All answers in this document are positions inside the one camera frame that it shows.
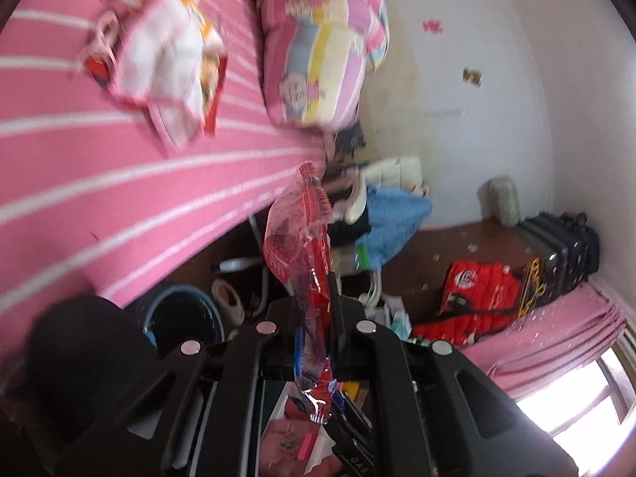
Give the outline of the red snack wrapper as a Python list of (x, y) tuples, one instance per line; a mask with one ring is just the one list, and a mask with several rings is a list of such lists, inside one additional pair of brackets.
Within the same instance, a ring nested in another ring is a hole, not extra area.
[(335, 391), (328, 349), (331, 217), (327, 193), (314, 165), (306, 161), (271, 206), (263, 247), (268, 268), (291, 290), (300, 315), (293, 375), (306, 415), (318, 424), (328, 422)]

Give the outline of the red and white snack bag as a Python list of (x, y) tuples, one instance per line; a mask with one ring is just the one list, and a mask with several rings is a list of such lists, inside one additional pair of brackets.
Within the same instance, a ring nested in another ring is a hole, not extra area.
[(141, 0), (99, 17), (79, 62), (111, 98), (138, 109), (166, 147), (215, 132), (227, 49), (198, 0)]

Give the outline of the blue trash bin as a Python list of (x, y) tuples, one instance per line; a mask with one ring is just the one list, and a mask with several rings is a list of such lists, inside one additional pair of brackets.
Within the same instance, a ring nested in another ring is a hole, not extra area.
[(166, 357), (189, 340), (203, 346), (225, 342), (215, 303), (189, 284), (161, 283), (138, 299), (137, 314), (142, 331), (159, 357)]

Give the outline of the pink curtain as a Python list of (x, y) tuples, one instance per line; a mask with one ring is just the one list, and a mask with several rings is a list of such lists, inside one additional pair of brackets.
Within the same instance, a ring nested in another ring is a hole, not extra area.
[(462, 353), (518, 399), (594, 362), (625, 327), (619, 305), (583, 283), (504, 331), (463, 348)]

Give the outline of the blue cloth on chair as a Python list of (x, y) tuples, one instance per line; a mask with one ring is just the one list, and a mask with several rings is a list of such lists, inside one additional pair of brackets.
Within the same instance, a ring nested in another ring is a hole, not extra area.
[(432, 212), (427, 196), (393, 187), (369, 186), (366, 209), (371, 230), (358, 239), (366, 254), (366, 268), (380, 270), (417, 233)]

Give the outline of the black suitcase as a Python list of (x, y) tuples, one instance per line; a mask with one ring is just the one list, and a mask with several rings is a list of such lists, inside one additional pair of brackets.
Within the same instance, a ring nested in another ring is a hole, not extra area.
[(601, 239), (585, 212), (540, 212), (514, 230), (537, 253), (538, 306), (572, 292), (599, 270)]

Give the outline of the white office chair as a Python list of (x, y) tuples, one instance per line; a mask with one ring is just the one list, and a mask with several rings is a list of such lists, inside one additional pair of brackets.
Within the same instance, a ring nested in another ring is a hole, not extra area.
[(327, 179), (332, 204), (328, 226), (336, 280), (367, 273), (360, 295), (373, 309), (382, 297), (382, 269), (421, 229), (432, 212), (421, 159), (398, 156), (339, 169)]

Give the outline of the pink striped bed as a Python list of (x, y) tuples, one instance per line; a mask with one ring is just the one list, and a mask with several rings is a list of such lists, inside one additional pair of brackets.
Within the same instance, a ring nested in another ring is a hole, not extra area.
[(1, 32), (1, 306), (82, 287), (125, 302), (268, 202), (306, 159), (309, 132), (273, 126), (251, 0), (200, 0), (230, 59), (217, 127), (183, 150), (159, 140), (78, 63), (100, 0), (21, 0)]

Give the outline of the pink cartoon folded quilt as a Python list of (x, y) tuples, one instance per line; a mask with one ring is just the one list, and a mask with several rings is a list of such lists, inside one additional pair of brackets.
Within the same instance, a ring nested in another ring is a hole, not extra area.
[(271, 122), (339, 132), (355, 124), (365, 75), (384, 62), (385, 0), (256, 0)]

